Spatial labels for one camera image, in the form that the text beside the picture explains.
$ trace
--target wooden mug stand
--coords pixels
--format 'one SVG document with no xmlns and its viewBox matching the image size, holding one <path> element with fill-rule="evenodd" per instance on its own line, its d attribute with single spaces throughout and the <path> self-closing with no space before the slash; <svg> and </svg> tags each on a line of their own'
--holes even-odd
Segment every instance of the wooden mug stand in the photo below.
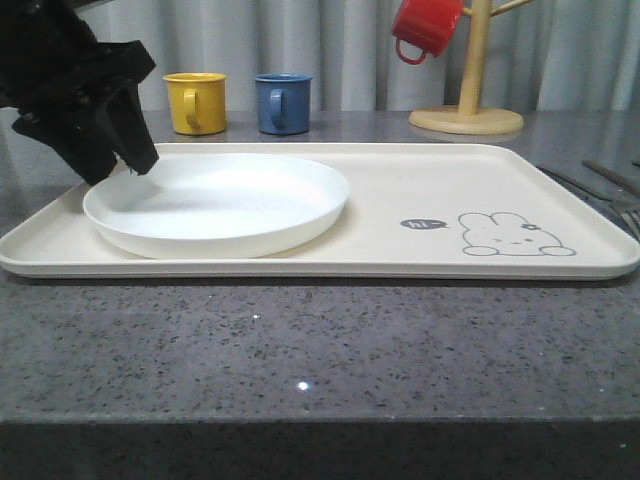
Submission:
<svg viewBox="0 0 640 480">
<path fill-rule="evenodd" d="M 472 0 L 463 13 L 471 17 L 469 43 L 458 105 L 420 108 L 411 112 L 409 123 L 438 132 L 495 135 L 522 130 L 524 120 L 516 112 L 480 106 L 491 17 L 533 0 L 512 0 L 493 8 L 493 0 Z"/>
</svg>

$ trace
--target gray countertop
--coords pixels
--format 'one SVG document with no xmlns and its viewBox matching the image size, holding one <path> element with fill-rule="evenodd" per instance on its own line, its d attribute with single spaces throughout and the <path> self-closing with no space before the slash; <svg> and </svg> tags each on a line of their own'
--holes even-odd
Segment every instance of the gray countertop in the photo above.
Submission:
<svg viewBox="0 0 640 480">
<path fill-rule="evenodd" d="M 538 113 L 523 132 L 429 134 L 406 112 L 329 113 L 272 137 L 255 114 L 158 142 L 488 142 L 614 189 L 640 177 L 640 112 Z M 0 234 L 78 183 L 0 119 Z M 601 282 L 32 280 L 0 273 L 0 421 L 252 422 L 640 417 L 640 274 Z"/>
</svg>

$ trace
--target mug handle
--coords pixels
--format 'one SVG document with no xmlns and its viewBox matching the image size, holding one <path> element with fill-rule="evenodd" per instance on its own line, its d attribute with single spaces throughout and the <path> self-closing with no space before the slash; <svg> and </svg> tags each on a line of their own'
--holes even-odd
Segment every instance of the mug handle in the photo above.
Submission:
<svg viewBox="0 0 640 480">
<path fill-rule="evenodd" d="M 192 128 L 198 128 L 198 109 L 196 108 L 196 100 L 198 99 L 198 93 L 193 88 L 188 88 L 184 91 L 184 110 L 187 114 L 187 123 Z"/>
<path fill-rule="evenodd" d="M 424 59 L 427 56 L 426 50 L 422 50 L 422 54 L 417 59 L 414 60 L 412 58 L 408 58 L 404 56 L 404 54 L 402 53 L 402 50 L 400 49 L 400 42 L 402 42 L 402 40 L 400 40 L 399 38 L 396 38 L 396 53 L 398 54 L 398 56 L 403 62 L 406 62 L 410 65 L 418 65 L 424 61 Z"/>
<path fill-rule="evenodd" d="M 271 113 L 271 122 L 276 128 L 284 128 L 282 115 L 282 96 L 284 91 L 281 88 L 271 90 L 269 94 L 269 112 Z"/>
</svg>

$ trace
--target white curtain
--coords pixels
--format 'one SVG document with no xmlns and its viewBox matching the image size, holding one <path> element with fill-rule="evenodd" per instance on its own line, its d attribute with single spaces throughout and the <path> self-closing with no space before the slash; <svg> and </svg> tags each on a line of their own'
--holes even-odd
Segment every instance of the white curtain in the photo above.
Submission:
<svg viewBox="0 0 640 480">
<path fill-rule="evenodd" d="M 494 6 L 504 3 L 495 0 Z M 314 110 L 456 104 L 469 21 L 418 66 L 394 51 L 401 0 L 112 0 L 81 12 L 100 41 L 141 40 L 157 68 L 143 108 L 166 108 L 162 75 L 228 75 L 229 110 L 254 110 L 253 75 L 314 76 Z M 493 17 L 482 103 L 530 110 L 640 107 L 640 0 L 535 0 Z"/>
</svg>

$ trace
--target wooden stand base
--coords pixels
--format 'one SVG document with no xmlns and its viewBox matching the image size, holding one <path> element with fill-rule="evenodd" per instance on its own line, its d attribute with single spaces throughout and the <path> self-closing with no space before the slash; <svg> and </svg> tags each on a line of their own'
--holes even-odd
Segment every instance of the wooden stand base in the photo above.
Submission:
<svg viewBox="0 0 640 480">
<path fill-rule="evenodd" d="M 427 130 L 469 135 L 512 133 L 524 127 L 522 116 L 510 110 L 480 107 L 475 115 L 463 115 L 457 105 L 414 110 L 409 123 Z"/>
</svg>

